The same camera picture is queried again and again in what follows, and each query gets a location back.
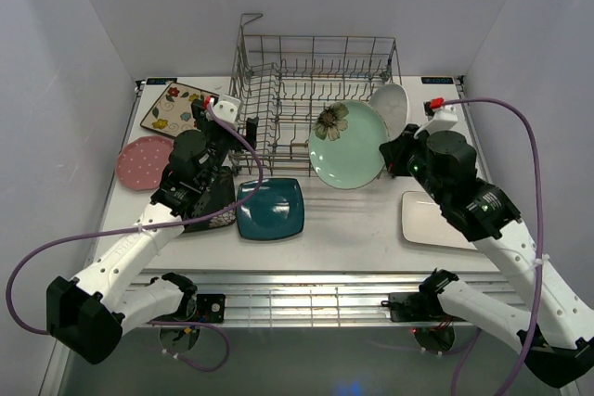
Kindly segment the green round flower plate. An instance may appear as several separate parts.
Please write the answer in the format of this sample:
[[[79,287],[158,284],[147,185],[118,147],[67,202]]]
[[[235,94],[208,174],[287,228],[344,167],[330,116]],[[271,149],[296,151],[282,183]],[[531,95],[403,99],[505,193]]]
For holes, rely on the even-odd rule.
[[[331,187],[363,187],[381,173],[384,159],[380,145],[388,139],[383,119],[367,103],[330,103],[318,114],[308,138],[311,167]]]

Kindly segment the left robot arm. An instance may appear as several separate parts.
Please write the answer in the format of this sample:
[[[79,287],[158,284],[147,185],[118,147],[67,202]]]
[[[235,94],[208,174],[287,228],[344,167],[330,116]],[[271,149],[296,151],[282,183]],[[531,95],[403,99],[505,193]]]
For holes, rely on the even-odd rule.
[[[172,240],[197,226],[233,212],[240,200],[225,191],[224,163],[231,151],[255,146],[256,121],[238,131],[240,99],[222,95],[191,104],[198,126],[179,134],[157,190],[134,225],[100,258],[71,279],[56,278],[46,291],[46,329],[90,364],[104,361],[129,331],[150,323],[190,321],[197,310],[197,288],[176,273],[129,287]]]

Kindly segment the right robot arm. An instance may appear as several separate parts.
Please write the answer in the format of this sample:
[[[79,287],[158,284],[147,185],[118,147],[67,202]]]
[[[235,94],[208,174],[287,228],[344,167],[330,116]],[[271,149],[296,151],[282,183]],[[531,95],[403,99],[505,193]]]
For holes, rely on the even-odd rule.
[[[410,176],[438,205],[442,216],[483,253],[530,306],[536,274],[541,273],[536,329],[531,314],[491,298],[447,270],[434,270],[418,292],[386,306],[409,320],[438,320],[450,315],[480,327],[516,352],[542,382],[562,388],[593,366],[593,311],[546,259],[536,256],[536,242],[519,210],[497,186],[477,175],[477,153],[454,131],[428,133],[409,124],[379,147],[388,173]]]

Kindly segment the teal square plate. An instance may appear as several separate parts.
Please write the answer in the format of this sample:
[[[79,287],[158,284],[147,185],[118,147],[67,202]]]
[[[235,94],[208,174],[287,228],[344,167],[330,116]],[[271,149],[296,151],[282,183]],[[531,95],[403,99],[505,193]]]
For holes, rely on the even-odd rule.
[[[239,235],[251,241],[273,241],[300,234],[304,203],[295,178],[265,178],[253,195],[237,208]]]

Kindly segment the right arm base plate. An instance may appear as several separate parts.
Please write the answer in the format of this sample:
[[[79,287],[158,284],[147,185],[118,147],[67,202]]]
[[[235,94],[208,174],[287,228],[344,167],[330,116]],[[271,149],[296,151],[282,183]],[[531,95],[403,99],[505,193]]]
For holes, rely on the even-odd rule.
[[[381,307],[389,312],[392,322],[437,322],[446,317],[419,292],[390,293]]]

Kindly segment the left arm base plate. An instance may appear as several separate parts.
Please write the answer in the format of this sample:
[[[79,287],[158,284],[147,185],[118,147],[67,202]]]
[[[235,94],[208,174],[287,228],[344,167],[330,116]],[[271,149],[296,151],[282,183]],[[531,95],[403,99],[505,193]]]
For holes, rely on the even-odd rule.
[[[222,324],[225,321],[225,294],[198,294],[188,321],[191,323]]]

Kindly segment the white oval plate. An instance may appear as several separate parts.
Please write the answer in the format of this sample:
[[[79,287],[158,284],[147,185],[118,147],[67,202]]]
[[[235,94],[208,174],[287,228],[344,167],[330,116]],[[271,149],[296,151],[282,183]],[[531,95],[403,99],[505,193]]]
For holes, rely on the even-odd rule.
[[[401,85],[390,83],[380,87],[373,93],[368,104],[380,114],[391,140],[405,130],[409,117],[409,100]]]

